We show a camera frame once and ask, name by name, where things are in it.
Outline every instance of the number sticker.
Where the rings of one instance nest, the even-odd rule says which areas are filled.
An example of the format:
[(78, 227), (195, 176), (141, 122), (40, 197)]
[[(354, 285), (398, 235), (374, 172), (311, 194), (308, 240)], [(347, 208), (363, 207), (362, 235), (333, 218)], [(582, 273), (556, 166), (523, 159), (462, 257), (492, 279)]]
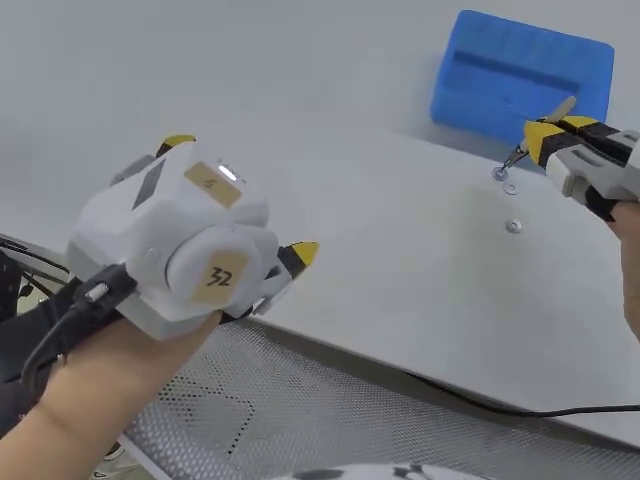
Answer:
[(233, 294), (248, 258), (244, 253), (220, 251), (211, 255), (200, 283), (191, 296), (197, 303), (226, 303)]
[(192, 165), (184, 176), (225, 208), (231, 208), (242, 196), (229, 180), (202, 162)]

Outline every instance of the blue foam pad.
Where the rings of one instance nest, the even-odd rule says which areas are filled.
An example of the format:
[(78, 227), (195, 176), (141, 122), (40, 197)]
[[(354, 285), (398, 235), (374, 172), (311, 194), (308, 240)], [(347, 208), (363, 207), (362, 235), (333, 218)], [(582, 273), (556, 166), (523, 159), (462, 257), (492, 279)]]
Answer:
[(518, 143), (525, 119), (548, 115), (573, 95), (572, 115), (604, 122), (613, 54), (602, 42), (464, 10), (440, 66), (431, 118)]

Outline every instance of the perforated metal grate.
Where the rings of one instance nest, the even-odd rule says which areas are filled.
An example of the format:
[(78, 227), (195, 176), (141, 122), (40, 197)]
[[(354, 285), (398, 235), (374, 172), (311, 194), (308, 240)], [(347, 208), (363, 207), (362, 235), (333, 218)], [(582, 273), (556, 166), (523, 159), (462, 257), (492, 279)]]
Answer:
[(640, 477), (635, 452), (443, 400), (401, 372), (239, 322), (217, 329), (126, 435), (175, 480), (385, 462), (498, 480)]

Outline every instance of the white shoe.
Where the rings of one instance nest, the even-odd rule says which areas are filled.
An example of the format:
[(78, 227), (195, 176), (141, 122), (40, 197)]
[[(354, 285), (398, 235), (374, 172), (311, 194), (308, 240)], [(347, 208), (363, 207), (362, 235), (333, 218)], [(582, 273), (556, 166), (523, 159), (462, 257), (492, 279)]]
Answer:
[(122, 445), (116, 443), (91, 475), (90, 480), (119, 480), (140, 467)]

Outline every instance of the black cable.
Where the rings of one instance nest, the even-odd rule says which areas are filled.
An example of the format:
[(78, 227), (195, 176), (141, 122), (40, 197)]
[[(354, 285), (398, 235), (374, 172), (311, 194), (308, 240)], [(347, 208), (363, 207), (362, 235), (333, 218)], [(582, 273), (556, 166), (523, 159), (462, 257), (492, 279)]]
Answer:
[(38, 255), (37, 253), (32, 253), (32, 252), (30, 252), (28, 250), (23, 250), (22, 248), (18, 248), (18, 247), (15, 247), (13, 245), (9, 245), (6, 242), (1, 243), (0, 244), (0, 248), (5, 248), (5, 249), (7, 249), (7, 250), (9, 250), (11, 252), (16, 252), (16, 253), (19, 253), (21, 255), (26, 255), (27, 257), (31, 257), (31, 258), (34, 258), (36, 260), (41, 261), (42, 263), (46, 263), (47, 265), (49, 265), (49, 266), (51, 266), (53, 268), (57, 268), (58, 270), (62, 270), (65, 273), (70, 273), (69, 269), (67, 267), (64, 267), (64, 266), (60, 265), (59, 263), (56, 263), (56, 262), (54, 262), (52, 260), (49, 260), (48, 258), (43, 257), (42, 255)]
[(53, 292), (51, 290), (49, 290), (47, 287), (45, 287), (44, 285), (42, 285), (39, 281), (35, 280), (33, 278), (33, 274), (31, 276), (27, 275), (26, 273), (22, 273), (22, 276), (24, 277), (24, 279), (31, 285), (33, 285), (34, 287), (36, 287), (38, 290), (40, 290), (42, 293), (44, 293), (47, 297), (51, 298), (53, 296)]
[(532, 412), (529, 410), (519, 410), (516, 408), (498, 407), (485, 403), (479, 400), (474, 400), (471, 397), (466, 396), (452, 388), (446, 387), (441, 383), (434, 382), (433, 380), (427, 380), (423, 377), (418, 377), (411, 373), (407, 373), (409, 376), (419, 380), (420, 382), (428, 385), (434, 390), (438, 390), (450, 397), (460, 400), (468, 405), (486, 410), (487, 412), (497, 413), (498, 415), (505, 415), (509, 417), (521, 417), (521, 418), (554, 418), (554, 417), (566, 417), (567, 415), (578, 415), (582, 413), (619, 413), (619, 412), (640, 412), (640, 405), (604, 405), (601, 407), (574, 407), (565, 408), (562, 410), (548, 410), (546, 412)]
[(42, 340), (40, 340), (40, 343), (38, 343), (36, 348), (33, 349), (27, 360), (24, 362), (22, 373), (20, 375), (20, 383), (22, 383), (27, 391), (32, 395), (35, 395), (36, 373), (40, 369), (42, 357), (46, 354), (47, 349), (51, 347), (53, 342), (58, 339), (60, 333), (68, 326), (69, 323), (85, 315), (85, 310), (88, 305), (88, 301), (82, 301), (72, 305), (58, 323), (56, 323), (51, 330), (47, 332)]

